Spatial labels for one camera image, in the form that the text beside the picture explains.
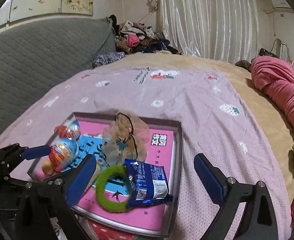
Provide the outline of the red white chocolate egg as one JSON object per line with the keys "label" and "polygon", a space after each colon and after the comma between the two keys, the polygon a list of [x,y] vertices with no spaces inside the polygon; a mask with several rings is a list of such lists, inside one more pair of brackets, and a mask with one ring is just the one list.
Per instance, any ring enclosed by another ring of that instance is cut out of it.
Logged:
{"label": "red white chocolate egg", "polygon": [[59,138],[71,138],[77,141],[81,135],[79,122],[67,120],[62,125],[56,126],[54,133],[57,133]]}

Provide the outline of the blue floral cloth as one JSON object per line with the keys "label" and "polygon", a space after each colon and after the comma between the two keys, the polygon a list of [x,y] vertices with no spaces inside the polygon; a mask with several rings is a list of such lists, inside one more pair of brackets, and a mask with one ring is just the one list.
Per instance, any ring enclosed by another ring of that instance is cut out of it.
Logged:
{"label": "blue floral cloth", "polygon": [[100,54],[93,58],[92,66],[93,68],[97,68],[100,66],[104,66],[107,64],[114,63],[118,60],[121,60],[125,57],[125,53],[122,52],[109,52],[106,54]]}

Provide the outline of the small tan round toy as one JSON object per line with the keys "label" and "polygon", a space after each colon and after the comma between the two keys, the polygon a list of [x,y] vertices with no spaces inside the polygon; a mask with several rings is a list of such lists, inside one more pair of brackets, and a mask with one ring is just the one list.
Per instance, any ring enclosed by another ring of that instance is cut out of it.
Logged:
{"label": "small tan round toy", "polygon": [[50,160],[45,160],[42,165],[41,169],[46,176],[52,176],[54,174],[54,168]]}

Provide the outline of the orange snack bar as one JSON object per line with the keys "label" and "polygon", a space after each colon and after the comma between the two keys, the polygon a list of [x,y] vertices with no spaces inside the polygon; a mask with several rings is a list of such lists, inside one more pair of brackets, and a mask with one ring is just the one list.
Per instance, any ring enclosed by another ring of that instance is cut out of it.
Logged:
{"label": "orange snack bar", "polygon": [[99,165],[96,165],[95,172],[93,173],[90,181],[88,182],[87,189],[89,189],[94,184],[95,180],[98,178],[100,173],[101,173],[101,168]]}

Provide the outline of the white air conditioner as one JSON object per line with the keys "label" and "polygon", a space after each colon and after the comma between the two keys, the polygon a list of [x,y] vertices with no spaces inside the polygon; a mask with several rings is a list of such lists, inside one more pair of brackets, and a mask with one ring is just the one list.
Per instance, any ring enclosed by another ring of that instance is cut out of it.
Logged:
{"label": "white air conditioner", "polygon": [[271,0],[274,8],[289,8],[291,9],[291,6],[286,0]]}

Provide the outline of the red blue chocolate egg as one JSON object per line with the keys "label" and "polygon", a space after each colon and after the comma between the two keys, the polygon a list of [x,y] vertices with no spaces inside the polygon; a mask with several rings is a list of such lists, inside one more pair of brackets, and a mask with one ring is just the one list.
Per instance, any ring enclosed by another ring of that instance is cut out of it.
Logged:
{"label": "red blue chocolate egg", "polygon": [[48,158],[55,172],[61,172],[78,156],[78,144],[72,138],[59,138],[50,147]]}

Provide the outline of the white satin curtain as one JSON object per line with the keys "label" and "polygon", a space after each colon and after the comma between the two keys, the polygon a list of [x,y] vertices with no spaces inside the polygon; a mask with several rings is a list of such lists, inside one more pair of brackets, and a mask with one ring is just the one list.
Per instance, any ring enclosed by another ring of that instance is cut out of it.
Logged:
{"label": "white satin curtain", "polygon": [[257,55],[256,0],[158,0],[159,29],[184,55],[236,63]]}

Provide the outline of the pile of clothes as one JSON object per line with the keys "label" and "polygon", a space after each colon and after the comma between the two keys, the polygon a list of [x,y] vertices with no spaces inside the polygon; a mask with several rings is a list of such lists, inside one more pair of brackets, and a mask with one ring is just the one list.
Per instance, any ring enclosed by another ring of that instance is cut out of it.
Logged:
{"label": "pile of clothes", "polygon": [[124,52],[127,55],[133,53],[182,55],[162,34],[156,33],[152,26],[146,27],[144,23],[130,21],[118,23],[115,15],[110,15],[108,19],[112,24],[117,52]]}

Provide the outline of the grey quilted headboard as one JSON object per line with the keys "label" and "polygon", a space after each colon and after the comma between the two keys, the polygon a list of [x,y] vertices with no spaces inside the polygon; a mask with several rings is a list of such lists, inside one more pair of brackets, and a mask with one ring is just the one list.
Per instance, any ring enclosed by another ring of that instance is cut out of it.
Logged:
{"label": "grey quilted headboard", "polygon": [[52,18],[0,33],[0,135],[51,88],[116,50],[109,18]]}

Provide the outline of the dark tray with pink book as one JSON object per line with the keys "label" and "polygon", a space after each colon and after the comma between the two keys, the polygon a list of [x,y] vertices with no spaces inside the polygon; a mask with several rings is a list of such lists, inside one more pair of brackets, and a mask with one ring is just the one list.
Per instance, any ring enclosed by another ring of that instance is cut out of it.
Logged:
{"label": "dark tray with pink book", "polygon": [[[79,153],[67,168],[76,167],[91,154],[96,157],[97,170],[107,168],[101,146],[102,134],[113,120],[112,115],[72,113],[66,121],[77,121],[80,126]],[[164,167],[169,194],[174,200],[151,207],[135,207],[125,213],[110,213],[96,201],[92,185],[78,205],[72,207],[79,215],[80,224],[92,239],[164,239],[170,236],[177,215],[182,172],[182,129],[178,121],[152,118],[142,119],[150,128],[146,146],[146,163]]]}

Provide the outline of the blue snack packet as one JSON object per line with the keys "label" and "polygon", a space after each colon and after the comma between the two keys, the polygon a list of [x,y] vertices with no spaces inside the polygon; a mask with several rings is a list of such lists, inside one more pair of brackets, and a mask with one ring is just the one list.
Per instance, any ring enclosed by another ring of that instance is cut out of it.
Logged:
{"label": "blue snack packet", "polygon": [[126,159],[124,165],[132,187],[131,197],[127,201],[129,208],[156,206],[173,201],[163,166],[130,159]]}

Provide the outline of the pink strawberry print blanket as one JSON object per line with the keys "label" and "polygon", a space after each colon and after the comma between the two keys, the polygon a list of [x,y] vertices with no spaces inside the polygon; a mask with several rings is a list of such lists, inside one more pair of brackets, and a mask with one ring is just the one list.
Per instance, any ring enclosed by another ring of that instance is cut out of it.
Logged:
{"label": "pink strawberry print blanket", "polygon": [[194,170],[198,153],[241,183],[264,181],[279,239],[290,237],[287,190],[269,141],[221,73],[173,70],[170,78],[160,78],[156,70],[85,70],[52,88],[16,119],[0,135],[0,148],[43,145],[73,112],[112,114],[120,109],[182,125],[182,185],[171,239],[200,239],[218,211]]}

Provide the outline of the pink rolled quilt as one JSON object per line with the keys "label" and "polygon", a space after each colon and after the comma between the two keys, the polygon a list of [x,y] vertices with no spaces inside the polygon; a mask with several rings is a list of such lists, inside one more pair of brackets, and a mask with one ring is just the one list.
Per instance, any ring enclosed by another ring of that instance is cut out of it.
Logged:
{"label": "pink rolled quilt", "polygon": [[281,59],[259,56],[251,62],[251,79],[294,128],[294,68]]}

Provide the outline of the beige organza scrunchie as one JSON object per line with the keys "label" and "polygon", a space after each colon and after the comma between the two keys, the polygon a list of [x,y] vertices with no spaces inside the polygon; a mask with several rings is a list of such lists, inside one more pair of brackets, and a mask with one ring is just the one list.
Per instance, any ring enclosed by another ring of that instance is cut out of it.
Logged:
{"label": "beige organza scrunchie", "polygon": [[149,126],[131,111],[119,111],[103,129],[102,151],[108,165],[122,165],[125,159],[146,161]]}

